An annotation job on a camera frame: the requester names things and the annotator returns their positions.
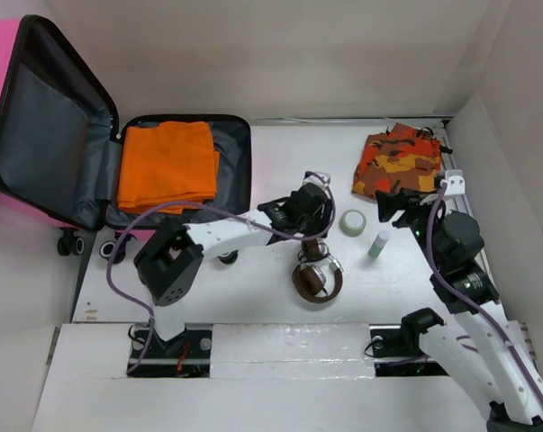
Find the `orange camouflage shorts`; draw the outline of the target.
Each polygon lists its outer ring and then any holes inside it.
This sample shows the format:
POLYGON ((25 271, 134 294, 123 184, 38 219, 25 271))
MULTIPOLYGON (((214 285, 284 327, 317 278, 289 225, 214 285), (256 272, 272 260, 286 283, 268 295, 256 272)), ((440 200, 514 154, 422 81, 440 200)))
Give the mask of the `orange camouflage shorts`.
POLYGON ((442 155, 448 152, 432 130, 397 123, 390 130, 367 137, 351 192, 371 199, 378 191, 431 193, 442 155))

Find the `brown over-ear headphones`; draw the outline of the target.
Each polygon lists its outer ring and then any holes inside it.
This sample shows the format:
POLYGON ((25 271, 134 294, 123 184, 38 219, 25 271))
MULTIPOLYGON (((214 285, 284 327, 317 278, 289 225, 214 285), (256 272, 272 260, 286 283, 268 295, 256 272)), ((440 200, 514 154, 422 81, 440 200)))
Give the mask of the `brown over-ear headphones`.
POLYGON ((323 240, 302 241, 297 260, 298 264, 292 272, 292 283, 305 301, 325 304, 339 296, 343 287, 344 270, 323 240), (320 267, 323 262, 328 263, 333 274, 334 285, 330 292, 326 289, 327 276, 320 267))

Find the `orange cloth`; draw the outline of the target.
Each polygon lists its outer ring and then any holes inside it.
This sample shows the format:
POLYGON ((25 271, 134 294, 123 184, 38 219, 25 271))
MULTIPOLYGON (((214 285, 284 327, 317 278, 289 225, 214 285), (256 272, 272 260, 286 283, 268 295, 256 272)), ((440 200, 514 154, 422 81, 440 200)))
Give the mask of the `orange cloth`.
POLYGON ((220 153, 211 127, 204 121, 165 121, 154 127, 131 126, 125 133, 117 205, 143 213, 162 203, 181 214, 188 203, 216 197, 220 153))

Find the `pink hard-shell suitcase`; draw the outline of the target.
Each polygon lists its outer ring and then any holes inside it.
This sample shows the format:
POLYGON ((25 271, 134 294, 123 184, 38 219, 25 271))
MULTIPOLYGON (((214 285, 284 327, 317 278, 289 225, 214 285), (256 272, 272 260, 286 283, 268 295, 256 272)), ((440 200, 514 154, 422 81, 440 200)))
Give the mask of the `pink hard-shell suitcase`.
POLYGON ((121 231, 117 204, 129 127, 113 98, 51 20, 0 20, 0 205, 57 227, 61 256, 83 233, 121 231))

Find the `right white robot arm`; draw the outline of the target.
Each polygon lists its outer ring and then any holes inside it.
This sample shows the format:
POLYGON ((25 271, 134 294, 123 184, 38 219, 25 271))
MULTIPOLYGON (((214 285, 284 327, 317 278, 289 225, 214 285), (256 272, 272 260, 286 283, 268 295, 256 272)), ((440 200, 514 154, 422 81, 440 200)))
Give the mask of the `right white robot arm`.
POLYGON ((398 328, 374 330, 365 352, 398 365, 424 356, 466 393, 489 431, 543 431, 543 379, 522 338, 512 331, 499 293, 475 258, 484 248, 478 222, 448 211, 447 189, 376 192, 378 218, 414 236, 432 271, 430 282, 461 332, 423 308, 398 328))

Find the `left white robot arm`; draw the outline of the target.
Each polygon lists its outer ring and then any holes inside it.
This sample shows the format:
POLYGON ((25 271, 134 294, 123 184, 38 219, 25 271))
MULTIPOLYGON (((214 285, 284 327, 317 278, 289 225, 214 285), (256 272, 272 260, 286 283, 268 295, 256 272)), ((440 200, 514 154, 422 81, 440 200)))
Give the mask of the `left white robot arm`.
POLYGON ((152 345, 163 356, 175 356, 183 348, 186 324, 169 309, 190 291, 204 260, 286 240, 323 238, 334 221, 335 202, 330 177, 306 172, 299 189, 255 210, 235 215, 212 206, 204 209, 224 218, 187 224, 168 220, 134 258, 152 300, 152 345))

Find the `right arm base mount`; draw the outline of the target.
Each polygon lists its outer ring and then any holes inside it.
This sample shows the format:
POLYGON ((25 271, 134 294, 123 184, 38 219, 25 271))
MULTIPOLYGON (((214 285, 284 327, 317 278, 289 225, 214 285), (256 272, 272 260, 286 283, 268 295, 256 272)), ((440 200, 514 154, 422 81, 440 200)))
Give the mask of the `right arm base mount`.
POLYGON ((372 326, 364 355, 374 363, 376 378, 447 376, 430 356, 415 347, 399 326, 372 326))

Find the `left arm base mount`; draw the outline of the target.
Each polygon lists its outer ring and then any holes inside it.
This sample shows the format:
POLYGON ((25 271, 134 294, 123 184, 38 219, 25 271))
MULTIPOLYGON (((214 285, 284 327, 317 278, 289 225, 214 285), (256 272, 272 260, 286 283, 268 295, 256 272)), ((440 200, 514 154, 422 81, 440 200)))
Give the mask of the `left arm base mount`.
POLYGON ((187 328, 175 339, 162 341, 157 336, 151 339, 148 350, 143 352, 148 330, 131 326, 130 357, 126 374, 131 378, 209 378, 213 331, 210 328, 187 328))

